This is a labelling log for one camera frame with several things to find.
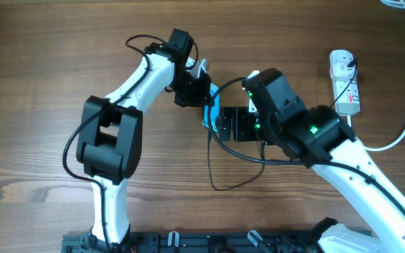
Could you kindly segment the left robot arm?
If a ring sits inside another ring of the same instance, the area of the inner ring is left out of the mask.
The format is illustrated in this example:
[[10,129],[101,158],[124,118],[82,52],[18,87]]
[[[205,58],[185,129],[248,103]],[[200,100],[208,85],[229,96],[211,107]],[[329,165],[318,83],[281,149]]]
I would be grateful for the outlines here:
[[212,98],[204,64],[190,58],[197,46],[188,32],[175,29],[167,41],[153,40],[139,51],[140,65],[119,88],[104,98],[86,100],[81,124],[70,137],[77,141],[83,179],[94,190],[91,252],[129,250],[127,184],[141,159],[143,116],[157,96],[172,92],[183,108],[203,108]]

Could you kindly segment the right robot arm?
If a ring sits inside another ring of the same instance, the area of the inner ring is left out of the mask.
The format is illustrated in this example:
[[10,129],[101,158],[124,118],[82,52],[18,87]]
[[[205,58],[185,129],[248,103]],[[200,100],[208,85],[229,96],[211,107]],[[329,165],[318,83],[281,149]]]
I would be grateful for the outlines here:
[[270,68],[240,78],[257,109],[245,125],[254,140],[280,147],[286,165],[304,165],[336,188],[375,232],[351,231],[335,219],[316,227],[321,252],[405,252],[405,197],[384,175],[354,130],[326,105],[307,109],[284,74]]

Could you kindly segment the smartphone with cyan screen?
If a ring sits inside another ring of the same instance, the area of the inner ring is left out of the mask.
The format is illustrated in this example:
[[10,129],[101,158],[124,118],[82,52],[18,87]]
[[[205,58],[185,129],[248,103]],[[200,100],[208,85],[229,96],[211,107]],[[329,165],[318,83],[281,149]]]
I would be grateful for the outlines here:
[[202,126],[205,127],[206,129],[209,129],[209,122],[211,122],[212,129],[216,133],[219,132],[218,127],[217,127],[217,120],[219,118],[219,109],[220,109],[219,97],[217,96],[215,98],[215,101],[212,104],[211,112],[210,112],[210,120],[208,120],[208,117],[207,117],[207,112],[209,109],[207,102],[214,95],[214,93],[218,90],[219,90],[218,86],[216,86],[213,83],[210,84],[209,93],[203,98],[203,102],[205,103],[205,105],[203,106],[203,119],[202,119]]

